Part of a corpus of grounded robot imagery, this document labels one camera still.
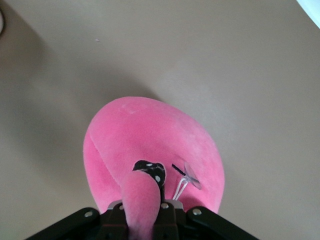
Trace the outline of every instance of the metal bolt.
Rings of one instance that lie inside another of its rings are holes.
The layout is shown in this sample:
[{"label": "metal bolt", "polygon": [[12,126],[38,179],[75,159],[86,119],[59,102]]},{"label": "metal bolt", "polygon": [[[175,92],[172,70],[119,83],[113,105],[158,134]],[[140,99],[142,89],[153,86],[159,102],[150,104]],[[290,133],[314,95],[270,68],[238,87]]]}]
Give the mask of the metal bolt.
[{"label": "metal bolt", "polygon": [[202,214],[201,210],[198,209],[198,208],[193,209],[193,210],[192,210],[192,213],[193,213],[193,215],[196,215],[196,216]]},{"label": "metal bolt", "polygon": [[84,214],[84,216],[85,216],[86,218],[88,218],[88,217],[91,217],[93,214],[94,214],[94,213],[93,213],[92,211],[87,211],[87,212]]},{"label": "metal bolt", "polygon": [[169,208],[168,203],[166,203],[166,202],[161,203],[161,208],[163,208],[163,209],[167,209],[167,208]]}]

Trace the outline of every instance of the black metal bracket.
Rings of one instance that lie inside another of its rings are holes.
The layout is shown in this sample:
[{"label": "black metal bracket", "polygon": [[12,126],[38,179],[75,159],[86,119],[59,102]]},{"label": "black metal bracket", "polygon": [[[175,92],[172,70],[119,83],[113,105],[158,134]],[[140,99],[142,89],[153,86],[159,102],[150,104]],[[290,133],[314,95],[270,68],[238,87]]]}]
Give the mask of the black metal bracket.
[{"label": "black metal bracket", "polygon": [[[121,201],[99,214],[83,208],[26,240],[126,240],[128,225]],[[153,240],[258,240],[203,206],[184,212],[181,202],[161,203],[153,227]]]}]

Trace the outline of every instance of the black polka dot fabric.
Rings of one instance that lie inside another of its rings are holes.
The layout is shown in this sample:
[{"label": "black polka dot fabric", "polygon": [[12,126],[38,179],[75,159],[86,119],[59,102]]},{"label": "black polka dot fabric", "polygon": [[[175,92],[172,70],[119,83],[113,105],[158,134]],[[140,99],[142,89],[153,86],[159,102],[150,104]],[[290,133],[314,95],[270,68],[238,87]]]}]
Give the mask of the black polka dot fabric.
[{"label": "black polka dot fabric", "polygon": [[166,180],[165,168],[161,163],[153,163],[146,160],[139,160],[135,163],[133,171],[143,171],[149,174],[161,189]]}]

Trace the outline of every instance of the gray floor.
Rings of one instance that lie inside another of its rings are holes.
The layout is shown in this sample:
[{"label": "gray floor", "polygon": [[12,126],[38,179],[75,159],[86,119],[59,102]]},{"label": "gray floor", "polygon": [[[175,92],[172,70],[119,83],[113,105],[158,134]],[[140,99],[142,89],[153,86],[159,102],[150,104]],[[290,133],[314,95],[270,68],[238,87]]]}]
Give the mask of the gray floor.
[{"label": "gray floor", "polygon": [[82,143],[123,96],[171,104],[220,150],[219,214],[320,236],[320,29],[294,0],[0,0],[0,239],[95,203]]}]

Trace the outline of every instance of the pink stuffed animal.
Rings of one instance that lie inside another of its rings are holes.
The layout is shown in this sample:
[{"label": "pink stuffed animal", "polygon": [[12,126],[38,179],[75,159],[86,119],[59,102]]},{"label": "pink stuffed animal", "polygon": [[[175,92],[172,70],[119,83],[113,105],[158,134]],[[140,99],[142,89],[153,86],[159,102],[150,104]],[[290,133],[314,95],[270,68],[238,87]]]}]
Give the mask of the pink stuffed animal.
[{"label": "pink stuffed animal", "polygon": [[185,211],[218,212],[225,177],[217,147],[199,123],[168,104],[145,97],[108,103],[88,127],[83,154],[100,212],[122,200],[130,239],[152,238],[163,184],[163,197],[179,198]]}]

